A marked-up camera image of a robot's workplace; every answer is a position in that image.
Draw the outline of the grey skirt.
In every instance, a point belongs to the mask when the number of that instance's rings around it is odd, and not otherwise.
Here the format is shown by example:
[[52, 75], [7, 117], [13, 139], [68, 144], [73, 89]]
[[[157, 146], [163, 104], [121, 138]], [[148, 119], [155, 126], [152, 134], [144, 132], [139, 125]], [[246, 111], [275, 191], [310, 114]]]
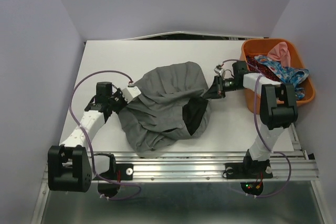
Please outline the grey skirt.
[[141, 94], [118, 114], [134, 151], [156, 151], [206, 131], [212, 108], [203, 97], [208, 85], [197, 63], [157, 67], [135, 85]]

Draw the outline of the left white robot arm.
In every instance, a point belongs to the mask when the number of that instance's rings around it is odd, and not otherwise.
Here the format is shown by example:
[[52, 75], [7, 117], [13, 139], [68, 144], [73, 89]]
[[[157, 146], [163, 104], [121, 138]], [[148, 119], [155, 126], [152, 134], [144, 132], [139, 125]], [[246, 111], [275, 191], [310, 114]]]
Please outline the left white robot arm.
[[60, 144], [48, 150], [48, 186], [52, 191], [87, 192], [92, 181], [92, 162], [87, 151], [113, 111], [126, 105], [121, 89], [111, 82], [98, 82], [96, 95], [84, 109], [77, 126]]

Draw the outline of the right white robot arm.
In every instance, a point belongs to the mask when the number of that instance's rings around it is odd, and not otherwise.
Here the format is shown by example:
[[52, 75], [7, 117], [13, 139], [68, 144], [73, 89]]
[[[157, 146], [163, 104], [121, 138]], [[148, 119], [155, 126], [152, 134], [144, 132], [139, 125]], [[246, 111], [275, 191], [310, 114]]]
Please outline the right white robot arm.
[[263, 76], [245, 61], [236, 60], [233, 75], [226, 78], [221, 65], [216, 66], [214, 81], [204, 94], [206, 99], [224, 98], [227, 92], [251, 90], [254, 93], [254, 121], [257, 137], [247, 150], [241, 163], [226, 163], [223, 172], [227, 179], [258, 178], [262, 175], [272, 178], [270, 156], [274, 145], [284, 129], [298, 118], [295, 88], [291, 83], [275, 82]]

